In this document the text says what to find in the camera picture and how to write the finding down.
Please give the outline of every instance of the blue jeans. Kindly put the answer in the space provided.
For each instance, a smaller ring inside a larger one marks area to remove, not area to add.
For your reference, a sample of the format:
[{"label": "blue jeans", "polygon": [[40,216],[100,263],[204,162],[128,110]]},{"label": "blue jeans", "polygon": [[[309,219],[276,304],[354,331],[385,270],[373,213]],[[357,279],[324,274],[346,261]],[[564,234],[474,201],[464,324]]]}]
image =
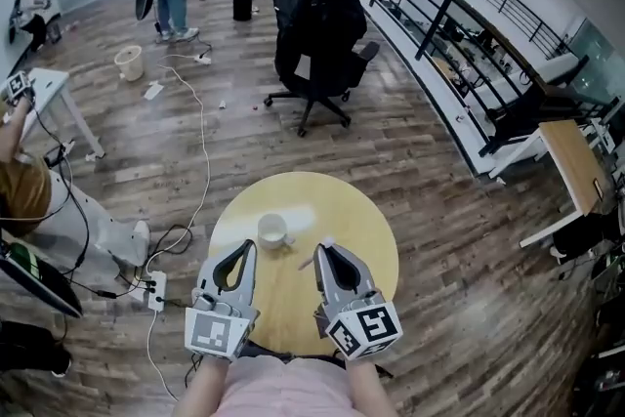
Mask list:
[{"label": "blue jeans", "polygon": [[158,22],[162,31],[171,31],[172,19],[177,32],[187,31],[187,0],[158,0]]}]

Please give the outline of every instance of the black office chair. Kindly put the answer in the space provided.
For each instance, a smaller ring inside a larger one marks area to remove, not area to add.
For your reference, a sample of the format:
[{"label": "black office chair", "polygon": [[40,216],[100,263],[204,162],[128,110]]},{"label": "black office chair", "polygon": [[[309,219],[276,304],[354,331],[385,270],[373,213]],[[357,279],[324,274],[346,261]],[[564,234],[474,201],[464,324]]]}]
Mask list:
[{"label": "black office chair", "polygon": [[338,106],[332,103],[329,98],[341,96],[341,100],[346,103],[350,99],[350,89],[357,87],[362,79],[364,70],[373,60],[380,46],[375,42],[369,42],[360,53],[350,52],[342,64],[337,62],[320,62],[316,58],[311,58],[311,80],[307,80],[299,75],[291,75],[284,86],[286,92],[272,93],[265,98],[265,106],[271,106],[273,100],[277,98],[301,98],[307,100],[306,111],[300,122],[297,135],[303,138],[306,135],[306,122],[315,102],[323,104],[326,108],[334,111],[341,117],[341,125],[350,127],[352,119]]}]

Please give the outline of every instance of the pink shirt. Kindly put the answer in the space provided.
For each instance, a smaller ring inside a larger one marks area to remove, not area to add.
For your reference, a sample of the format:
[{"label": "pink shirt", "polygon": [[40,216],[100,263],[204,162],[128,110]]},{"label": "pink shirt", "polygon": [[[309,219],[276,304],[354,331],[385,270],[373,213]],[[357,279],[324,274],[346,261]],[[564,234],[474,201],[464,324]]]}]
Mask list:
[{"label": "pink shirt", "polygon": [[345,370],[318,359],[284,364],[272,356],[230,366],[216,417],[363,417],[350,400]]}]

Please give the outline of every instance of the cup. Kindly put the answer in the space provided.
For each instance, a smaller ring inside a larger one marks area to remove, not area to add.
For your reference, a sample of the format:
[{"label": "cup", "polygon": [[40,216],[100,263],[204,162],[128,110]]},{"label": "cup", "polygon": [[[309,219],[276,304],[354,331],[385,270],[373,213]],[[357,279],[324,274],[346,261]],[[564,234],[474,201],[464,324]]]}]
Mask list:
[{"label": "cup", "polygon": [[258,222],[258,242],[264,249],[273,250],[295,242],[287,233],[286,221],[277,214],[266,214]]}]

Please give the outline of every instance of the white trash can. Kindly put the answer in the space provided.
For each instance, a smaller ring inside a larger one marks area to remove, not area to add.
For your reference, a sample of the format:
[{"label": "white trash can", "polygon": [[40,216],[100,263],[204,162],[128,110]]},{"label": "white trash can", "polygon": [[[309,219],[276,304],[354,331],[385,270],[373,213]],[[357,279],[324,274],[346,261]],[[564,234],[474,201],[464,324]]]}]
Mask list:
[{"label": "white trash can", "polygon": [[115,64],[129,82],[134,82],[144,75],[142,51],[140,46],[128,46],[115,56]]}]

